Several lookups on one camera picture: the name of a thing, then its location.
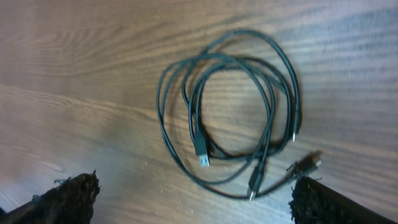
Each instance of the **usb connector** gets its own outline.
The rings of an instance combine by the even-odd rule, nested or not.
[[[201,131],[196,131],[193,137],[193,145],[195,146],[195,152],[199,157],[199,162],[202,167],[208,167],[209,163],[209,152],[207,147],[207,139]]]

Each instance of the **usb cable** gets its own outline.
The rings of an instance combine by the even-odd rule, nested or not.
[[[287,71],[290,75],[290,79],[292,81],[292,87],[286,82],[283,74],[275,68],[275,66],[271,65],[269,62],[261,58],[248,57],[248,56],[234,56],[224,54],[222,52],[210,52],[215,47],[219,46],[221,43],[226,42],[232,38],[237,36],[248,35],[257,39],[263,40],[265,43],[269,44],[282,59],[285,64]],[[188,77],[192,74],[198,62],[209,60],[215,61],[208,70],[206,70],[198,79],[196,84],[193,87],[193,91],[188,97],[186,92],[186,85]],[[264,72],[266,68],[273,73],[274,76],[271,76]],[[205,86],[205,82],[209,79],[209,77],[220,71],[242,71],[245,72],[256,84],[258,87],[262,99],[264,100],[264,104],[266,106],[266,116],[268,123],[266,127],[262,131],[261,138],[257,144],[257,146],[252,150],[251,153],[247,154],[230,154],[227,150],[220,148],[209,138],[208,133],[204,125],[201,122],[201,114],[200,114],[200,102],[201,96],[203,93],[203,88]],[[160,92],[162,89],[163,82],[165,81],[166,75],[171,73],[171,77],[167,81],[166,86],[164,87],[164,91],[162,93],[162,100],[160,104]],[[196,155],[199,158],[200,165],[202,167],[208,167],[210,165],[210,160],[224,160],[224,161],[246,161],[246,163],[236,171],[232,176],[216,181],[203,180],[196,175],[192,174],[182,163],[177,152],[175,151],[168,135],[164,127],[164,109],[165,109],[165,101],[167,97],[167,93],[175,81],[175,79],[179,76],[183,75],[182,80],[182,97],[184,102],[188,108],[188,122],[189,122],[189,130],[191,139],[193,141],[193,145],[195,146]],[[263,80],[269,90],[268,99],[263,87],[260,84],[259,79]],[[275,93],[274,89],[278,89],[281,91],[287,99],[287,122],[285,125],[285,132],[282,139],[279,141],[271,141],[271,132],[272,132],[272,123],[275,117]],[[169,151],[172,159],[175,163],[181,168],[181,170],[189,176],[195,183],[202,186],[203,188],[214,192],[218,195],[222,195],[228,198],[235,199],[249,199],[252,200],[254,198],[263,197],[284,184],[288,183],[292,179],[297,177],[297,174],[306,174],[309,171],[316,169],[320,164],[319,158],[315,158],[313,155],[303,160],[303,162],[299,162],[294,165],[294,169],[290,170],[286,177],[281,179],[280,182],[276,183],[273,187],[269,189],[263,190],[260,192],[260,187],[264,178],[264,168],[266,164],[266,159],[269,156],[273,156],[278,154],[280,151],[284,149],[286,144],[292,139],[295,140],[296,135],[299,133],[299,129],[301,126],[302,120],[302,112],[300,105],[300,90],[299,83],[297,81],[296,73],[288,60],[286,54],[282,51],[282,49],[276,44],[276,42],[261,32],[250,30],[250,29],[238,29],[227,32],[222,35],[220,38],[214,40],[210,45],[205,47],[202,52],[194,57],[190,57],[179,62],[175,62],[171,64],[168,68],[163,72],[159,86],[157,89],[156,95],[156,109],[157,115],[159,118],[160,128],[162,130],[162,137],[165,143],[167,150]],[[239,175],[241,175],[254,161],[257,162],[257,166],[253,170],[251,178],[249,180],[249,189],[248,194],[246,195],[231,195],[226,192],[222,192],[214,186],[226,184],[231,182]]]

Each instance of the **wooden surface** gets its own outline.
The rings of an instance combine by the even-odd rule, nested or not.
[[[295,143],[273,157],[264,185],[308,152],[321,183],[398,221],[398,2],[2,0],[0,2],[0,206],[10,211],[53,180],[97,170],[92,223],[292,223],[290,186],[255,202],[206,192],[165,149],[155,112],[162,70],[197,54],[227,30],[250,27],[277,39],[302,88]],[[275,53],[245,39],[229,53]],[[177,83],[166,127],[200,175]],[[276,135],[284,125],[279,97]],[[256,87],[242,73],[206,84],[203,114],[224,147],[254,146],[266,123]],[[246,193],[248,171],[223,187]]]

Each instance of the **cord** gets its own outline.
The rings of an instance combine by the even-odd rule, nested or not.
[[[262,60],[260,58],[254,58],[254,57],[238,57],[238,56],[233,56],[233,55],[227,55],[224,53],[209,53],[210,50],[214,49],[216,46],[220,45],[221,43],[225,42],[226,40],[232,39],[236,36],[241,36],[241,35],[250,35],[252,37],[258,38],[263,40],[264,42],[268,43],[279,55],[279,57],[282,59],[283,63],[285,64],[290,78],[292,80],[292,86],[293,90],[289,86],[289,84],[286,82],[284,76],[281,74],[281,72],[275,68],[275,66],[271,65],[270,63],[266,62],[265,60]],[[212,65],[207,71],[205,71],[198,79],[196,84],[193,87],[193,91],[191,92],[190,96],[188,97],[186,93],[186,85],[187,85],[187,80],[188,77],[191,75],[193,70],[195,69],[195,66],[198,64],[200,61],[209,61],[209,60],[216,60],[216,63]],[[262,68],[268,68],[276,78],[264,73],[262,71]],[[170,79],[168,80],[164,92],[162,95],[162,104],[160,105],[160,91],[163,85],[163,82],[165,80],[166,75],[174,70],[172,72],[172,75]],[[170,142],[170,139],[167,135],[167,132],[164,127],[164,109],[165,109],[165,101],[167,97],[167,93],[174,82],[174,80],[183,72],[186,70],[183,81],[182,81],[182,97],[184,99],[184,102],[188,108],[188,121],[189,121],[189,130],[190,130],[190,135],[191,139],[193,141],[193,144],[195,146],[195,151],[197,156],[199,157],[200,164],[203,167],[209,166],[210,165],[210,160],[211,159],[219,159],[219,160],[224,160],[224,161],[246,161],[246,163],[238,170],[236,171],[232,176],[223,179],[223,180],[216,180],[216,181],[209,181],[209,180],[203,180],[194,174],[192,174],[187,168],[184,166],[183,162],[180,160],[177,152],[175,151],[172,143]],[[257,143],[256,147],[252,150],[251,153],[247,154],[229,154],[226,150],[220,148],[219,146],[216,145],[216,143],[208,137],[206,133],[206,129],[204,125],[201,122],[201,114],[200,114],[200,106],[201,106],[201,95],[203,93],[203,88],[205,86],[205,83],[209,77],[214,74],[215,72],[219,71],[243,71],[249,77],[253,80],[253,82],[256,84],[258,87],[260,94],[262,96],[262,99],[264,100],[264,104],[266,106],[266,112],[267,112],[267,120],[268,123],[266,124],[266,127],[262,131],[261,137],[259,142]],[[271,102],[269,101],[263,87],[261,86],[258,78],[261,78],[264,83],[266,84],[268,90],[269,90],[269,95],[271,98]],[[284,136],[282,139],[279,141],[272,141],[271,142],[271,132],[272,132],[272,123],[274,120],[275,116],[275,93],[274,93],[274,87],[280,90],[282,93],[286,95],[287,99],[287,122],[285,125],[285,132]],[[238,30],[232,30],[230,32],[227,32],[225,35],[222,35],[220,38],[216,39],[213,41],[210,45],[205,47],[202,52],[194,57],[190,57],[188,59],[181,60],[179,62],[175,62],[171,64],[169,67],[167,67],[159,82],[159,86],[157,89],[157,95],[156,95],[156,109],[157,109],[157,115],[159,118],[159,123],[160,127],[162,130],[162,137],[165,143],[165,146],[167,150],[169,151],[172,159],[175,161],[175,163],[181,168],[181,170],[189,176],[195,183],[198,185],[204,187],[205,189],[214,192],[218,195],[222,195],[224,197],[228,198],[234,198],[234,199],[254,199],[254,198],[259,198],[263,197],[274,190],[278,189],[279,187],[283,186],[292,178],[295,177],[296,171],[290,171],[286,175],[285,178],[283,178],[280,182],[276,183],[273,185],[271,188],[264,190],[262,192],[259,191],[263,177],[264,177],[264,167],[266,163],[266,159],[269,156],[276,155],[277,153],[281,152],[285,145],[288,143],[290,139],[295,140],[295,136],[298,134],[300,125],[301,125],[301,119],[302,119],[302,114],[301,114],[301,105],[300,105],[300,89],[299,89],[299,84],[297,81],[297,76],[296,73],[293,69],[293,66],[289,62],[286,54],[282,51],[282,49],[276,44],[274,40],[272,40],[271,37],[268,35],[265,35],[263,33],[260,33],[255,30],[249,30],[249,29],[238,29]],[[221,185],[221,184],[226,184],[228,182],[231,182],[238,176],[240,176],[250,165],[253,161],[257,160],[257,166],[254,169],[252,176],[249,181],[249,190],[247,195],[231,195],[225,192],[222,192],[214,187],[212,185]],[[306,164],[309,167],[314,167],[317,163],[312,162],[312,159],[309,160],[310,163],[309,165]]]

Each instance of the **brown wood grain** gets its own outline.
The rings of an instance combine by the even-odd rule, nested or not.
[[[195,185],[167,152],[155,111],[163,69],[197,54],[227,30],[275,37],[302,89],[296,142],[269,160],[264,185],[308,152],[321,183],[398,221],[398,2],[128,1],[0,2],[0,207],[10,211],[54,187],[54,179],[97,170],[93,223],[292,223],[290,186],[255,202]],[[275,53],[244,39],[228,53]],[[285,121],[279,95],[275,135]],[[240,164],[199,168],[176,83],[166,128],[183,160],[207,178]],[[205,123],[234,150],[254,146],[266,124],[255,85],[217,73],[203,95]],[[250,172],[224,186],[244,194]]]

